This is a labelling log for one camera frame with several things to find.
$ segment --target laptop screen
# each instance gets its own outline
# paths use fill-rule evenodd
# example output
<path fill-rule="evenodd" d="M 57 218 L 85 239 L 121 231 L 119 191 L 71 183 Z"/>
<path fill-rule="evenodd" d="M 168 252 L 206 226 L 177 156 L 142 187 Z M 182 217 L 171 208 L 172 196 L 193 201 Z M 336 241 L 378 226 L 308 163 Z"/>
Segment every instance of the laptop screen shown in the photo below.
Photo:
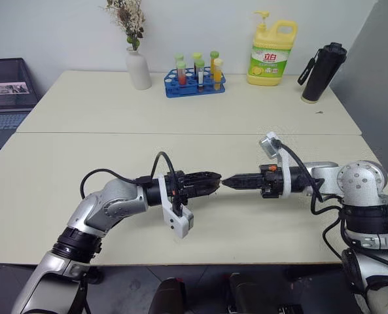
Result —
<path fill-rule="evenodd" d="M 0 59 L 0 111 L 30 110 L 38 100 L 24 60 Z"/>

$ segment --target black thermos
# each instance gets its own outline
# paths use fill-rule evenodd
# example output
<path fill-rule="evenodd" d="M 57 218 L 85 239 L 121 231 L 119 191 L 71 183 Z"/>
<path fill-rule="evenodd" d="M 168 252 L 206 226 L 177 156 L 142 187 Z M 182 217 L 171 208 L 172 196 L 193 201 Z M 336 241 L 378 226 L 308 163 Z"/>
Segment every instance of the black thermos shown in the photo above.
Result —
<path fill-rule="evenodd" d="M 314 58 L 310 59 L 307 67 L 297 80 L 300 85 L 303 85 L 311 71 L 310 78 L 301 96 L 303 101 L 306 103 L 316 103 L 339 69 L 339 66 L 345 60 L 346 49 L 342 48 L 342 44 L 331 43 L 319 49 Z"/>

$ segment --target gray wall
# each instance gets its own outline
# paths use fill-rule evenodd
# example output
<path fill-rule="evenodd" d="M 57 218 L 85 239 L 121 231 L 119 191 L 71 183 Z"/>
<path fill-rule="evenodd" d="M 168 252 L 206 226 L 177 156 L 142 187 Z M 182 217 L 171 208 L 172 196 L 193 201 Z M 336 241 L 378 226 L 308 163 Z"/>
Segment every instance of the gray wall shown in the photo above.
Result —
<path fill-rule="evenodd" d="M 388 0 L 374 5 L 330 86 L 388 172 Z"/>

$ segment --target blue test tube rack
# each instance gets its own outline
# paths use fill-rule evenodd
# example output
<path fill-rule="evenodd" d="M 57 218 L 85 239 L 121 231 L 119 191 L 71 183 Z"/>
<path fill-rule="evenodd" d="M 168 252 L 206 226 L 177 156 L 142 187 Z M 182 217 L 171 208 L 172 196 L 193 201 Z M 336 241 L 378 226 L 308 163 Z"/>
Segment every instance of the blue test tube rack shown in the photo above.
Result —
<path fill-rule="evenodd" d="M 226 79 L 223 74 L 220 82 L 214 82 L 209 67 L 204 68 L 204 88 L 202 92 L 198 90 L 198 81 L 194 76 L 194 68 L 186 69 L 185 85 L 178 83 L 176 69 L 171 70 L 164 78 L 166 96 L 169 98 L 224 93 L 223 83 L 225 82 Z M 218 83 L 220 84 L 220 89 L 215 90 L 214 84 Z"/>

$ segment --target yellow test tube cap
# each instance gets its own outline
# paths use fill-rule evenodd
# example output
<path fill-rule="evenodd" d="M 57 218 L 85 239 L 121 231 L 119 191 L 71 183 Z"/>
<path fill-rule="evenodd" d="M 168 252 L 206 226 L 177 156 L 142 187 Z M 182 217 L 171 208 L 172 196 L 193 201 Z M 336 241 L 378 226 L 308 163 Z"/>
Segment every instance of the yellow test tube cap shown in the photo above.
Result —
<path fill-rule="evenodd" d="M 202 53 L 201 52 L 194 52 L 191 56 L 192 56 L 192 59 L 201 59 Z"/>
<path fill-rule="evenodd" d="M 214 59 L 214 65 L 216 65 L 217 67 L 222 66 L 222 59 L 220 58 Z"/>

